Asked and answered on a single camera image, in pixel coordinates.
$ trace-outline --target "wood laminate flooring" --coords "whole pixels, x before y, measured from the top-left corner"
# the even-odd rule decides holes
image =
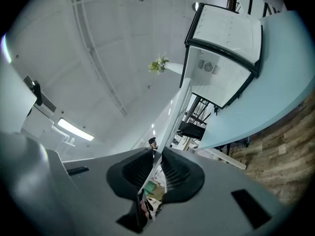
[[[232,144],[229,155],[246,164],[244,173],[282,203],[298,201],[315,173],[315,90],[285,117],[252,135],[248,148]]]

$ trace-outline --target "white ceiling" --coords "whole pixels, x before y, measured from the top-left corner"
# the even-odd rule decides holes
[[[148,65],[164,52],[184,62],[196,1],[206,0],[31,0],[7,34],[12,65],[39,81],[53,121],[84,126],[112,153],[130,149],[179,89],[178,74]]]

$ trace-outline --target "black slot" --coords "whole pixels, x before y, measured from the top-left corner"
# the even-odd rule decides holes
[[[257,229],[271,219],[269,214],[266,213],[246,190],[233,191],[231,194],[254,229]]]
[[[74,168],[74,169],[70,169],[70,170],[67,170],[69,176],[73,176],[73,175],[76,175],[76,174],[80,174],[80,173],[83,173],[85,171],[89,171],[89,168],[88,167],[78,167],[78,168]]]

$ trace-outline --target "table surface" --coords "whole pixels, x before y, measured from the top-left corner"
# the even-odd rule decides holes
[[[315,87],[315,46],[294,11],[260,19],[261,73],[239,99],[211,114],[199,148],[231,143],[270,126],[303,101]]]

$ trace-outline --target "white wall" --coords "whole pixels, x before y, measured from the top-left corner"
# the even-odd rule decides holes
[[[150,93],[143,95],[138,104],[142,107],[135,106],[131,116],[120,121],[110,130],[106,136],[108,144],[114,144],[110,149],[110,154],[116,154],[131,149],[136,141],[143,136],[144,132],[150,127],[152,122],[161,113],[161,110],[171,101],[173,96],[179,91],[180,75],[172,71],[165,71],[158,75],[162,76],[156,84],[151,86]],[[125,129],[125,135],[120,136],[120,129]]]
[[[244,13],[247,13],[248,12],[248,7],[249,7],[249,4],[250,4],[250,0],[238,0],[242,6],[241,10],[244,11]],[[256,18],[261,18],[262,17],[262,13],[263,13],[263,10],[264,10],[264,1],[263,0],[252,0],[252,11],[251,11],[251,15],[256,17]]]

